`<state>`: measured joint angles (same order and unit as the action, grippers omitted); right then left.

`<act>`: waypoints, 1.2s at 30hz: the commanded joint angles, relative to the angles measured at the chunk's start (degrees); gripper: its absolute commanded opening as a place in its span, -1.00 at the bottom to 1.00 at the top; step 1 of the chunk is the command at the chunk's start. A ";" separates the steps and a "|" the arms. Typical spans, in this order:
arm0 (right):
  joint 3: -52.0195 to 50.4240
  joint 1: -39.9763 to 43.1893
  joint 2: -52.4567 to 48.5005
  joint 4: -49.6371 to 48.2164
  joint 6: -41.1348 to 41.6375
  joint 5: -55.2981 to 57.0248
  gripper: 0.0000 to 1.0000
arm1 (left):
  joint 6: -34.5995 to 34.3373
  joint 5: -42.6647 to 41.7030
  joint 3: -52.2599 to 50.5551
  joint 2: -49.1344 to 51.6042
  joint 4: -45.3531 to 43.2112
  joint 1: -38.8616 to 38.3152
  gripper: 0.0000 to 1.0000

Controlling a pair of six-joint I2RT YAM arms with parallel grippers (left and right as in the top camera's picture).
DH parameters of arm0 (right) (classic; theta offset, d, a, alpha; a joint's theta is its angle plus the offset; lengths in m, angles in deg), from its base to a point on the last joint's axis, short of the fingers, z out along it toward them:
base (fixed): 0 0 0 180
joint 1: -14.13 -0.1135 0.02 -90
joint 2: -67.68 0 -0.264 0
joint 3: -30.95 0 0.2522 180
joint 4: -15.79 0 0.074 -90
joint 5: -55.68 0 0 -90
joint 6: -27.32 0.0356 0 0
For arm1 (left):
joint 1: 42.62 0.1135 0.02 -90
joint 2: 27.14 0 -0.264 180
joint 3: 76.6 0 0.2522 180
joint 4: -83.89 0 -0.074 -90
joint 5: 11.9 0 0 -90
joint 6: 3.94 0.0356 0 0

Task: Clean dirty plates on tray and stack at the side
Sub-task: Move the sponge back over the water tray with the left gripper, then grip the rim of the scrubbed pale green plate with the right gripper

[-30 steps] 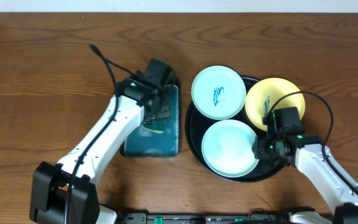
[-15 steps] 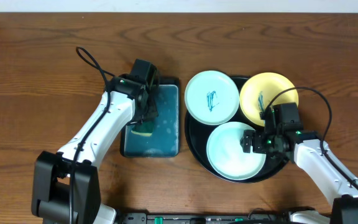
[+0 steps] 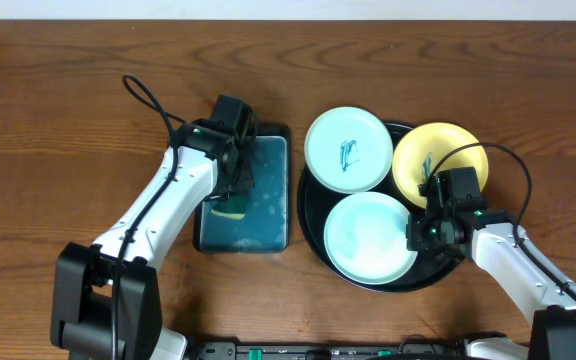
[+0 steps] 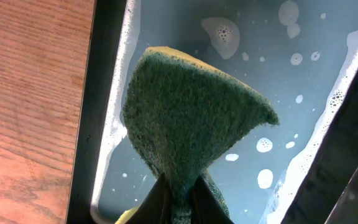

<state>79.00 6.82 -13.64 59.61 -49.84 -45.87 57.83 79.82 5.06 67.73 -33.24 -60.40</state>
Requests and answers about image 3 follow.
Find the yellow plate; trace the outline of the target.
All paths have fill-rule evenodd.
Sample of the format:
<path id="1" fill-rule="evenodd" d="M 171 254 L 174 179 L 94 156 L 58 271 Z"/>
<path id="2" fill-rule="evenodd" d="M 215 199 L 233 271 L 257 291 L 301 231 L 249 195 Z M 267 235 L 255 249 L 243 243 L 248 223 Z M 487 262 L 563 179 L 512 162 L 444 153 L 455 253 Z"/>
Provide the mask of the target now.
<path id="1" fill-rule="evenodd" d="M 394 148 L 392 174 L 399 191 L 412 204 L 425 209 L 426 200 L 419 186 L 442 158 L 452 150 L 479 140 L 466 129 L 444 122 L 418 126 L 408 132 Z M 472 147 L 452 155 L 439 170 L 474 167 L 479 188 L 484 189 L 489 175 L 489 163 L 482 147 Z"/>

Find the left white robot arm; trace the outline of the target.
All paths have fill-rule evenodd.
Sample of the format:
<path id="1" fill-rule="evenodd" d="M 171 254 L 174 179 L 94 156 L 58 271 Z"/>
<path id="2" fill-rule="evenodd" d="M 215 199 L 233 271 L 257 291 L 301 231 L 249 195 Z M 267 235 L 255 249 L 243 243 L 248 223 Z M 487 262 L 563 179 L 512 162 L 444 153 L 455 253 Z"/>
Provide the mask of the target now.
<path id="1" fill-rule="evenodd" d="M 50 341 L 71 359 L 181 359 L 188 339 L 163 325 L 158 273 L 182 227 L 206 200 L 254 185 L 246 151 L 258 130 L 200 119 L 170 138 L 156 174 L 92 245 L 56 261 Z"/>

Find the green yellow sponge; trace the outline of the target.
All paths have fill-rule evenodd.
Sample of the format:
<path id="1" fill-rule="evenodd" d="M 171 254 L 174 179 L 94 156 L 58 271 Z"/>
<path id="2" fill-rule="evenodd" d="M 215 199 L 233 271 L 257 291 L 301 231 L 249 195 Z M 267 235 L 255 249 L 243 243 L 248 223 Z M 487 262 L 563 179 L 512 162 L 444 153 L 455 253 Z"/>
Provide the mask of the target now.
<path id="1" fill-rule="evenodd" d="M 248 199 L 246 195 L 231 196 L 227 200 L 217 201 L 211 213 L 218 217 L 241 220 L 247 211 Z"/>

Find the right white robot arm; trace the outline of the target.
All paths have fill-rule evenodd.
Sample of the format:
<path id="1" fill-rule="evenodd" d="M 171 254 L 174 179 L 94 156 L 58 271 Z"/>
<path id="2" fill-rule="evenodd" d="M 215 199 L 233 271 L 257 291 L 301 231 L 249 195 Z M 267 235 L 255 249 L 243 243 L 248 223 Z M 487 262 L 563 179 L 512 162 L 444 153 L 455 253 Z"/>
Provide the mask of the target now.
<path id="1" fill-rule="evenodd" d="M 487 272 L 531 326 L 529 344 L 488 336 L 468 340 L 473 359 L 576 359 L 576 283 L 504 211 L 411 214 L 407 248 L 452 252 Z"/>

